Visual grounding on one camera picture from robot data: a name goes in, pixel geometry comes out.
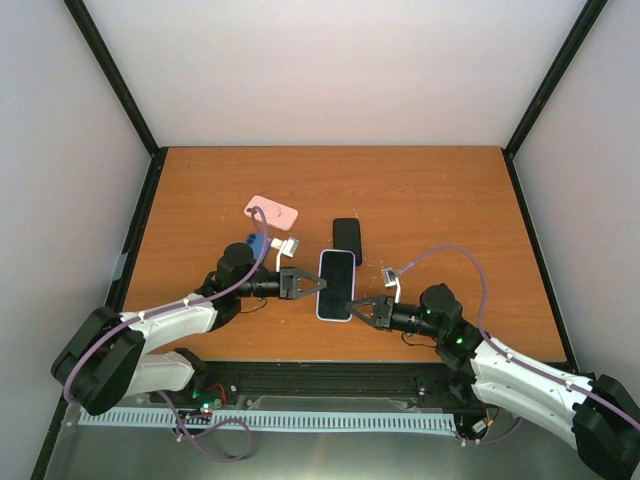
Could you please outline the black phone case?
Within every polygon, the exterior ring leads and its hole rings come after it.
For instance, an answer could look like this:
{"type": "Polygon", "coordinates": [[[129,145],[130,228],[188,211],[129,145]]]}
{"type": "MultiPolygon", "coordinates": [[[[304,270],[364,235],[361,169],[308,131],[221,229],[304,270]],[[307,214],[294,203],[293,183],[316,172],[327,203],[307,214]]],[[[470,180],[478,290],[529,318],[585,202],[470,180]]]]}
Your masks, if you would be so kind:
{"type": "Polygon", "coordinates": [[[354,254],[355,265],[362,265],[362,237],[357,218],[336,218],[333,220],[333,247],[354,254]]]}

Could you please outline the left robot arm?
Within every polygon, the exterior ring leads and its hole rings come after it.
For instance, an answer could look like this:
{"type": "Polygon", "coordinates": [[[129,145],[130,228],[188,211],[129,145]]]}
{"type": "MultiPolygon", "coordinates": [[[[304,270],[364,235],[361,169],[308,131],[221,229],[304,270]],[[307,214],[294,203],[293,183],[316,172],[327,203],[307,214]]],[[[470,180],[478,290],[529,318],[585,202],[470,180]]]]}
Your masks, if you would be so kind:
{"type": "Polygon", "coordinates": [[[63,397],[101,415],[122,399],[155,391],[175,392],[186,402],[208,390],[209,368],[195,353],[159,348],[210,333],[242,310],[244,298],[296,300],[326,287],[324,279],[297,267],[268,270],[245,243],[226,247],[203,284],[181,300],[137,312],[95,309],[51,367],[63,397]]]}

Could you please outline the blue phone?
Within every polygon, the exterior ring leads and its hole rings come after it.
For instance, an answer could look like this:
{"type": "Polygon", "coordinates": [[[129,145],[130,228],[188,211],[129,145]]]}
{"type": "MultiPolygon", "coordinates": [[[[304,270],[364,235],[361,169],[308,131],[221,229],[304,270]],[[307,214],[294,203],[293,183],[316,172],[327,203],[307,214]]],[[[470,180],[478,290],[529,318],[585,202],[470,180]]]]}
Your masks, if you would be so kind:
{"type": "Polygon", "coordinates": [[[262,263],[271,248],[271,238],[264,240],[259,233],[251,233],[247,236],[245,243],[251,248],[253,259],[262,263]]]}

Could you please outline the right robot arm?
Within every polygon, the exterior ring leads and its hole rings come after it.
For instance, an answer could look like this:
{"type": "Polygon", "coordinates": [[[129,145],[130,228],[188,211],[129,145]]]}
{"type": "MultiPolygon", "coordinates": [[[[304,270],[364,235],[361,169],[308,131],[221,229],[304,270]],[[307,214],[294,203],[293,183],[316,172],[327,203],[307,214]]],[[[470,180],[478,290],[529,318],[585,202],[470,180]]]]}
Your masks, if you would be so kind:
{"type": "Polygon", "coordinates": [[[639,406],[617,379],[584,376],[527,357],[482,332],[444,284],[418,305],[384,295],[352,300],[347,311],[369,326],[426,336],[451,370],[471,379],[481,402],[554,434],[604,479],[629,479],[639,465],[639,406]]]}

